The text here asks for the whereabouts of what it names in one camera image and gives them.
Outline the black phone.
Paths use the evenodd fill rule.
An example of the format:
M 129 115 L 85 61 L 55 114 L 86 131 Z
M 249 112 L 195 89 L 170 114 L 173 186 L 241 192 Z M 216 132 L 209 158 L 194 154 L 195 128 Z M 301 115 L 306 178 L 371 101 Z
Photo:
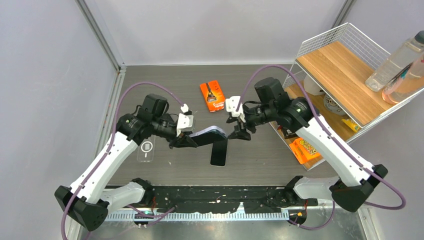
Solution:
M 226 165 L 227 150 L 227 139 L 214 142 L 211 149 L 210 164 L 216 167 L 224 167 Z

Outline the orange razor box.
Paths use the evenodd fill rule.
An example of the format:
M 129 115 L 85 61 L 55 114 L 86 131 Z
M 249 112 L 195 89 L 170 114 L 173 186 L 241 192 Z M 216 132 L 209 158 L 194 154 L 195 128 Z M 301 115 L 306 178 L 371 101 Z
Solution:
M 217 80 L 212 80 L 199 85 L 204 102 L 210 113 L 214 113 L 225 108 L 225 96 Z

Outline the clear phone case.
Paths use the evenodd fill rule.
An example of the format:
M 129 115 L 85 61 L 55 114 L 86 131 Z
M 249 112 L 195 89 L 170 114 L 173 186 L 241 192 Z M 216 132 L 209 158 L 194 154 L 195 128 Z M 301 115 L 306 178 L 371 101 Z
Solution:
M 144 139 L 137 148 L 136 161 L 139 163 L 150 163 L 154 160 L 156 136 L 152 135 Z

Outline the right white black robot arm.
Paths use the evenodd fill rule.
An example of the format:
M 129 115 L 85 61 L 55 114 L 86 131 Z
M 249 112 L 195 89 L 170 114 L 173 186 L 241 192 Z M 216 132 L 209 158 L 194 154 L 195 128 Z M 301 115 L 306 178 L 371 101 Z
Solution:
M 285 187 L 285 198 L 291 205 L 306 199 L 333 200 L 349 212 L 356 212 L 387 175 L 382 164 L 373 165 L 359 156 L 328 125 L 318 110 L 305 97 L 290 98 L 280 81 L 268 77 L 258 81 L 255 91 L 259 102 L 255 107 L 241 103 L 240 96 L 224 102 L 228 123 L 236 122 L 229 139 L 251 140 L 256 127 L 269 122 L 289 129 L 312 147 L 331 165 L 337 176 L 307 178 L 295 176 Z

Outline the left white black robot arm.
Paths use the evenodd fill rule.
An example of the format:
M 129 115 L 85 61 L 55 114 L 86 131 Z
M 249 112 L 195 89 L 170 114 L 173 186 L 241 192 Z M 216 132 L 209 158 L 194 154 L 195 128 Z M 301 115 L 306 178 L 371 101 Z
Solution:
M 187 104 L 181 106 L 177 121 L 166 111 L 169 103 L 157 94 L 148 94 L 134 113 L 121 116 L 101 153 L 69 187 L 59 186 L 54 193 L 63 212 L 88 231 L 101 226 L 108 214 L 138 203 L 148 207 L 154 199 L 153 187 L 135 178 L 128 184 L 106 191 L 108 182 L 144 140 L 158 136 L 169 141 L 171 148 L 180 143 L 197 144 L 189 137 L 194 117 Z

